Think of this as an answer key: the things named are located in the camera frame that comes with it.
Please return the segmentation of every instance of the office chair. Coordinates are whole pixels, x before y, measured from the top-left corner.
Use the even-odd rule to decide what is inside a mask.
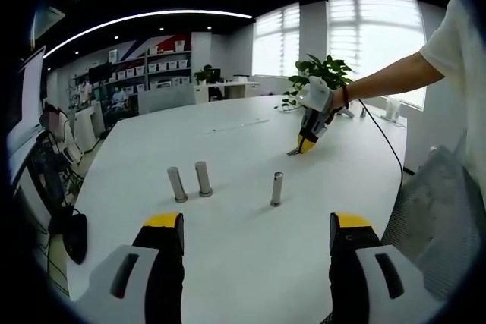
[[[381,241],[421,270],[432,296],[446,300],[471,266],[485,232],[479,186],[455,154],[440,146],[399,190]]]

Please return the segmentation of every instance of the window blind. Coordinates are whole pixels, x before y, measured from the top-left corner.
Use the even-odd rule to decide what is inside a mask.
[[[417,0],[329,0],[328,52],[366,77],[425,44]],[[423,108],[425,87],[396,94],[402,102]]]
[[[295,73],[299,51],[299,4],[280,8],[257,19],[253,38],[253,75]]]

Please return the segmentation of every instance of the person's arm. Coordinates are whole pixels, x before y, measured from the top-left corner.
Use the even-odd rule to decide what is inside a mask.
[[[349,84],[349,100],[406,93],[444,77],[461,79],[464,62],[456,22],[461,11],[456,1],[451,0],[442,24],[419,52]],[[333,108],[342,106],[342,90],[338,89],[334,93]]]
[[[442,80],[444,76],[432,67],[420,52],[347,86],[349,101],[375,96],[406,93]],[[336,90],[333,109],[344,106],[342,89]]]

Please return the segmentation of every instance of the desk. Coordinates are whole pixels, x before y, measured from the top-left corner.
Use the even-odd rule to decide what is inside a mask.
[[[196,97],[196,104],[209,102],[210,87],[219,87],[222,89],[222,94],[227,99],[251,98],[252,96],[260,96],[260,83],[254,82],[234,82],[234,83],[207,83],[206,85],[194,86],[194,95]]]
[[[83,153],[91,151],[105,131],[105,122],[101,104],[94,102],[91,106],[76,112],[74,117],[74,139]]]
[[[399,189],[398,162],[369,116],[336,116],[309,153],[295,148],[303,109],[279,112],[281,96],[225,100],[117,123],[84,180],[76,208],[88,219],[80,266],[67,261],[72,300],[116,247],[149,217],[185,219],[184,324],[296,323],[331,311],[329,220],[361,214],[379,236]],[[380,109],[369,107],[381,113]],[[407,130],[376,118],[403,162]],[[406,120],[400,118],[406,126]],[[198,195],[194,163],[207,162],[214,194]],[[178,166],[189,196],[174,201],[166,169]],[[270,206],[273,173],[282,205]]]

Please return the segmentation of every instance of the metal cylinder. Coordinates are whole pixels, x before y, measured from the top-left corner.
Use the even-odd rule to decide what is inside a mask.
[[[282,183],[283,183],[283,173],[276,172],[273,176],[273,191],[272,200],[270,201],[271,206],[280,206],[280,197],[282,195]]]
[[[167,174],[169,174],[170,184],[174,190],[175,201],[178,203],[183,203],[188,199],[188,196],[184,192],[181,176],[179,175],[179,169],[177,167],[170,167],[167,169]]]
[[[196,162],[196,174],[199,181],[199,195],[201,197],[210,197],[213,195],[213,189],[210,185],[210,177],[207,174],[207,167],[205,161]]]

